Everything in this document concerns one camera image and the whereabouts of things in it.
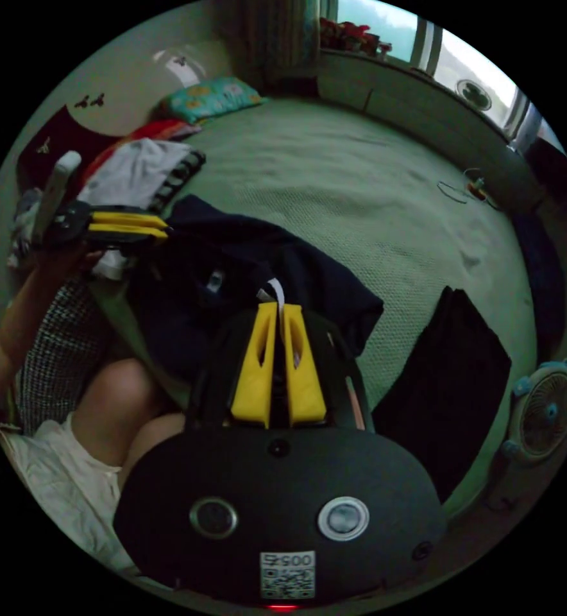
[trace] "person's leg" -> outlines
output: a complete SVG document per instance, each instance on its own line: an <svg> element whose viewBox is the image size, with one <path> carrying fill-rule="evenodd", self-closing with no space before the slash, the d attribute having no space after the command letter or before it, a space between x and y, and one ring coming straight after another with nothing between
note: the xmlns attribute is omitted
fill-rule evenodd
<svg viewBox="0 0 567 616"><path fill-rule="evenodd" d="M94 378L72 415L76 440L96 460L123 466L140 429L170 401L136 359L109 364Z"/></svg>
<svg viewBox="0 0 567 616"><path fill-rule="evenodd" d="M117 475L117 481L119 482L119 489L122 490L125 485L125 481L130 474L130 471L136 464L136 462L147 451L153 449L155 445L163 443L171 436L175 436L180 432L183 432L185 428L185 416L181 413L170 413L157 419L151 420L146 423L136 435L136 438L130 445L127 458L123 468Z"/></svg>

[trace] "red light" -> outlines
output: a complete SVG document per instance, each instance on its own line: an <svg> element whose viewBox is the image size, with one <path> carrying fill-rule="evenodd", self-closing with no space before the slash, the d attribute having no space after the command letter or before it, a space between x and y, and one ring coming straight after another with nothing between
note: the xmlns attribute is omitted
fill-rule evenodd
<svg viewBox="0 0 567 616"><path fill-rule="evenodd" d="M297 609L298 605L269 605L270 610L277 612L279 614L285 614L287 612L293 612Z"/></svg>

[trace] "hand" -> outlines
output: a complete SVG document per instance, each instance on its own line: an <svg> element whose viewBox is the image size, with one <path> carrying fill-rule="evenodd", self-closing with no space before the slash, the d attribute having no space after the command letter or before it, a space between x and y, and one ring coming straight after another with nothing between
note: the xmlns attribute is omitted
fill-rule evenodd
<svg viewBox="0 0 567 616"><path fill-rule="evenodd" d="M61 285L80 271L91 270L102 258L102 251L90 252L83 242L56 250L36 252L36 268L41 280Z"/></svg>

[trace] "bed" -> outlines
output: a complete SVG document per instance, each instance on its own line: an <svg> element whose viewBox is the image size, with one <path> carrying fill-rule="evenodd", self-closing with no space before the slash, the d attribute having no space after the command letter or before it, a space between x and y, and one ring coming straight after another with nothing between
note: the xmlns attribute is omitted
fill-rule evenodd
<svg viewBox="0 0 567 616"><path fill-rule="evenodd" d="M195 194L223 212L281 225L350 268L384 301L359 359L371 407L402 371L444 286L467 292L512 360L496 420L444 504L449 518L467 509L503 440L511 386L536 367L530 286L508 217L440 192L440 180L462 187L461 171L424 145L315 99L275 98L225 115L188 143L207 154L207 163L180 196ZM125 291L124 284L92 283L117 333L184 406L188 385L153 365Z"/></svg>

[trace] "skin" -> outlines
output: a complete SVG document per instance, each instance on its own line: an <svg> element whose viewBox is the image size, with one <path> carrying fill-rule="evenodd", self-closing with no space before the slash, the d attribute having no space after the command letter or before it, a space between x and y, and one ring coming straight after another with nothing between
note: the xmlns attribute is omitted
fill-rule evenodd
<svg viewBox="0 0 567 616"><path fill-rule="evenodd" d="M12 302L0 325L0 403L35 342L39 327L57 291L81 270L92 268L100 253L85 246L38 255L37 267ZM170 410L162 391L136 360L116 362L93 380L72 418L72 431L87 452L104 464L120 466L122 488L149 449L183 431L185 418ZM0 444L18 472L12 448Z"/></svg>

